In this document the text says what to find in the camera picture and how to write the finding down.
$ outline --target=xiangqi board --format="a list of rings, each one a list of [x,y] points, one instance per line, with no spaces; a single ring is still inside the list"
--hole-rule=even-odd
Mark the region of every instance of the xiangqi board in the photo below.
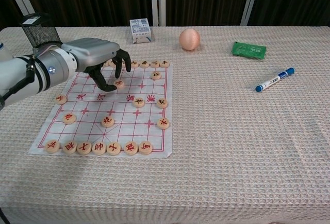
[[[153,72],[159,72],[161,78],[151,79]],[[116,157],[165,158],[172,153],[172,124],[166,130],[157,127],[160,118],[172,120],[172,65],[168,68],[132,68],[131,72],[123,69],[119,79],[114,77],[114,68],[111,67],[103,68],[102,74],[108,84],[121,81],[124,86],[113,92],[104,92],[87,74],[76,74],[61,93],[67,102],[54,106],[31,146],[30,154],[48,154],[44,148],[49,140],[60,142],[60,149],[52,155],[79,155],[77,152],[70,155],[63,152],[63,145],[71,140],[78,143],[78,147],[83,142],[92,145],[96,142],[106,145],[117,142],[122,149]],[[133,102],[136,98],[142,98],[145,105],[135,107]],[[168,106],[158,107],[159,99],[166,99]],[[66,125],[63,118],[68,113],[74,114],[76,120]],[[111,127],[101,124],[107,116],[114,119]],[[124,146],[129,141],[137,145],[149,141],[152,152],[148,155],[139,152],[127,155]],[[112,157],[108,153],[101,156]]]

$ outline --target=red chinese character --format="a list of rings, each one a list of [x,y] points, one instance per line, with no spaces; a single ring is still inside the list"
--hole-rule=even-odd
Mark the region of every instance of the red chinese character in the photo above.
[[[73,115],[72,114],[66,114],[65,119],[69,120]]]
[[[130,143],[126,146],[126,148],[127,148],[127,150],[132,151],[134,149],[134,145],[132,143]]]
[[[117,147],[115,147],[114,144],[110,145],[109,148],[112,148],[112,151],[113,151],[114,149],[117,149]]]
[[[161,119],[161,120],[160,120],[160,124],[162,124],[162,125],[163,125],[163,124],[167,124],[167,122],[166,122],[164,119]]]
[[[82,145],[83,145],[83,146],[82,146],[82,147],[80,147],[79,149],[82,149],[82,150],[86,150],[85,146],[87,146],[88,144],[86,144],[86,143],[83,143]]]
[[[109,118],[109,117],[105,117],[105,118],[103,119],[103,121],[104,121],[104,122],[111,122],[111,121],[112,121],[112,119],[111,119],[111,118]]]
[[[54,148],[55,144],[56,144],[56,141],[53,141],[51,144],[48,144],[48,148],[50,148],[50,147]]]
[[[102,147],[103,147],[102,143],[96,143],[94,149],[95,150],[101,150]]]
[[[97,100],[103,100],[103,98],[105,98],[105,95],[99,94],[97,96]]]
[[[86,94],[79,94],[79,95],[77,96],[77,99],[81,99],[81,100],[83,100],[84,96],[86,96]]]
[[[146,149],[146,148],[149,148],[149,147],[150,147],[150,145],[146,145],[145,143],[143,143],[143,146],[142,146],[141,149]]]
[[[134,100],[134,95],[131,96],[131,95],[129,94],[128,96],[126,96],[126,100],[127,100],[127,101],[133,101],[133,100]]]
[[[147,102],[154,102],[155,101],[155,95],[148,95]]]
[[[73,144],[73,142],[71,142],[71,143],[69,143],[69,144],[67,144],[66,146],[65,146],[65,148],[66,149],[71,149],[71,148],[73,148],[74,147],[74,144]]]

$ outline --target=mesh cylinder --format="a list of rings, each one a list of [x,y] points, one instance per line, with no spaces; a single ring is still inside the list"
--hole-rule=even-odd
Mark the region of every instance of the mesh cylinder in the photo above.
[[[61,46],[62,44],[48,13],[26,15],[20,25],[34,49],[39,49],[44,45]]]

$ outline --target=blue marker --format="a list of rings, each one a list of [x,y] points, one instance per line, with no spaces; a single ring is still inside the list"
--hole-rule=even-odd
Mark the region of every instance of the blue marker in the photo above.
[[[285,78],[294,73],[294,68],[289,68],[284,72],[278,74],[275,78],[271,79],[270,81],[263,82],[259,86],[256,87],[256,91],[260,92],[265,90],[266,88],[270,87],[271,85],[275,84],[276,82],[280,81],[282,78]]]

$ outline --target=white tablecloth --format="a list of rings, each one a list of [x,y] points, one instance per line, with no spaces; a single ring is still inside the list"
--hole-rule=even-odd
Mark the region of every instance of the white tablecloth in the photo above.
[[[134,60],[173,64],[173,154],[168,159],[28,155],[64,84],[0,112],[0,206],[12,223],[330,223],[330,28],[58,28],[120,44]],[[31,52],[21,28],[0,40]],[[234,41],[267,46],[263,61],[231,55]],[[262,93],[257,84],[295,74]]]

